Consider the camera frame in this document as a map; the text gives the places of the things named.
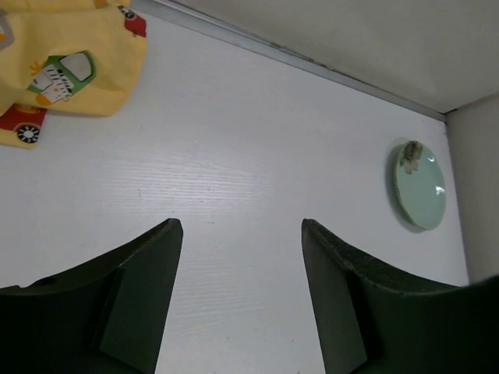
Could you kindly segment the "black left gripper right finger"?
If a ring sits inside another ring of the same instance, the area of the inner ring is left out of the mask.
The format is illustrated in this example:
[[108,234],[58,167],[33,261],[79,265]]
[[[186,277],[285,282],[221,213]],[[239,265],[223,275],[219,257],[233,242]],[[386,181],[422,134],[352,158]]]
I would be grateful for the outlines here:
[[383,262],[315,220],[301,228],[326,372],[497,372],[497,277],[443,284]]

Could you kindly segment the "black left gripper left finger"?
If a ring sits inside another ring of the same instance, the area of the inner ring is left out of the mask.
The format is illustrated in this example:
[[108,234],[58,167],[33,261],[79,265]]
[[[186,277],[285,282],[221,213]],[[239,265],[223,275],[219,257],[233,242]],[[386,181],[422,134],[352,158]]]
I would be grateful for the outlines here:
[[182,239],[170,218],[71,269],[3,288],[2,372],[154,372]]

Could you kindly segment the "green floral ceramic plate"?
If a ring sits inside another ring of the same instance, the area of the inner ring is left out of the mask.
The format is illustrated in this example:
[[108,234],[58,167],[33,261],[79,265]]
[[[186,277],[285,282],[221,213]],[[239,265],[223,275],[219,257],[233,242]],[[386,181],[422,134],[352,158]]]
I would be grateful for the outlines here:
[[436,229],[444,219],[447,186],[434,152],[415,139],[397,138],[388,147],[384,181],[394,216],[412,233]]

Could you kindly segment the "yellow car print placemat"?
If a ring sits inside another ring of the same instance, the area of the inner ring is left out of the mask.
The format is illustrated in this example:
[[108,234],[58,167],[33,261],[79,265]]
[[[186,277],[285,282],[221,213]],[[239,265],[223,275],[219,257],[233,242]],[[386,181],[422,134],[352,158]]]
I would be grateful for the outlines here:
[[146,50],[147,21],[128,1],[3,1],[1,143],[34,148],[48,111],[113,115]]

